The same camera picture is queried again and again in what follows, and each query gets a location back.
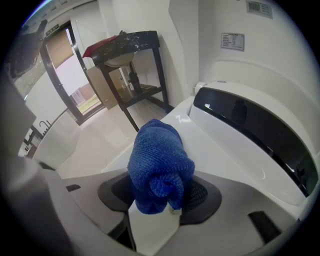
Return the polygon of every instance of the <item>label sticker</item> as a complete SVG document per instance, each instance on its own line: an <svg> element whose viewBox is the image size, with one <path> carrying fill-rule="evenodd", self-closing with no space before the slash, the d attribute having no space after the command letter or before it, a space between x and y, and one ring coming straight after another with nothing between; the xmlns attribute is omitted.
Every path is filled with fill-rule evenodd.
<svg viewBox="0 0 320 256"><path fill-rule="evenodd" d="M49 36L50 34L52 34L53 32L55 32L57 29L59 28L59 24L55 25L53 28L51 28L49 31L47 31L45 33L45 36Z"/></svg>
<svg viewBox="0 0 320 256"><path fill-rule="evenodd" d="M247 0L246 11L247 13L261 15L269 19L273 18L271 6L265 3Z"/></svg>
<svg viewBox="0 0 320 256"><path fill-rule="evenodd" d="M244 51L245 35L237 33L222 33L221 48Z"/></svg>

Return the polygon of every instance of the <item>floor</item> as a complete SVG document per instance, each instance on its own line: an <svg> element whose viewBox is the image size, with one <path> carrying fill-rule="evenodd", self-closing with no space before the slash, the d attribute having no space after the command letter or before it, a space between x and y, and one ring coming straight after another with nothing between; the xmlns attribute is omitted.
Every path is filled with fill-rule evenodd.
<svg viewBox="0 0 320 256"><path fill-rule="evenodd" d="M157 105L142 100L128 108L140 128L151 119L162 119L166 112ZM76 149L56 171L62 179L99 174L136 137L126 115L119 106L99 111L85 121Z"/></svg>

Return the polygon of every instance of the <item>white wall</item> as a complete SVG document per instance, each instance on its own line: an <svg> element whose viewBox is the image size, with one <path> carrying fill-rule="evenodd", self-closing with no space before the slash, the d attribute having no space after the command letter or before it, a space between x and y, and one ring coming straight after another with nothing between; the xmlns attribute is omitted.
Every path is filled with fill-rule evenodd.
<svg viewBox="0 0 320 256"><path fill-rule="evenodd" d="M104 29L108 38L118 35L121 31L116 20L112 0L97 0Z"/></svg>
<svg viewBox="0 0 320 256"><path fill-rule="evenodd" d="M48 120L52 124L52 122L67 109L67 106L57 93L47 72L45 72L32 87L25 104L36 116L33 126L40 133L43 133L47 128L43 123L40 127L40 121Z"/></svg>
<svg viewBox="0 0 320 256"><path fill-rule="evenodd" d="M186 86L191 95L199 82L199 0L170 0L169 14L182 44Z"/></svg>
<svg viewBox="0 0 320 256"><path fill-rule="evenodd" d="M169 0L112 1L119 30L124 30L127 33L157 31L169 103L175 107L192 94L192 86L194 84L187 80L183 45L170 17L169 4ZM189 4L194 7L192 1L185 2L186 7ZM134 57L133 63L141 83L159 86L156 65L151 50L138 52Z"/></svg>
<svg viewBox="0 0 320 256"><path fill-rule="evenodd" d="M72 55L55 70L68 96L89 83L76 55Z"/></svg>
<svg viewBox="0 0 320 256"><path fill-rule="evenodd" d="M218 61L246 62L281 74L319 102L319 66L307 41L279 7L259 2L272 5L273 19L247 13L244 0L199 0L199 79L212 81ZM222 49L221 33L244 34L244 51Z"/></svg>
<svg viewBox="0 0 320 256"><path fill-rule="evenodd" d="M70 20L81 55L85 53L87 47L108 37L97 1L74 8ZM87 69L95 66L91 58L86 57L83 61Z"/></svg>

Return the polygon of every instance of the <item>blue towel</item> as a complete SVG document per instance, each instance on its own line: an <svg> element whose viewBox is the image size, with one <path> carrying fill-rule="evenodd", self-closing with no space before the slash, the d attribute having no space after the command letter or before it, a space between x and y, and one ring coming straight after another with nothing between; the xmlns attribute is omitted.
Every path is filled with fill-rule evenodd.
<svg viewBox="0 0 320 256"><path fill-rule="evenodd" d="M157 119L137 133L127 168L136 206L144 214L161 213L167 203L180 209L195 172L178 132Z"/></svg>

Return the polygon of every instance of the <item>door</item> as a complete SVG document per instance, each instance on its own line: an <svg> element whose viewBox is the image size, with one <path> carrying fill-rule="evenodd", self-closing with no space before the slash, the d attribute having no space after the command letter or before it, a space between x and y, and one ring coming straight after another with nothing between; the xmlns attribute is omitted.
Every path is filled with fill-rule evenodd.
<svg viewBox="0 0 320 256"><path fill-rule="evenodd" d="M104 107L87 75L70 23L44 39L41 57L53 86L79 124Z"/></svg>

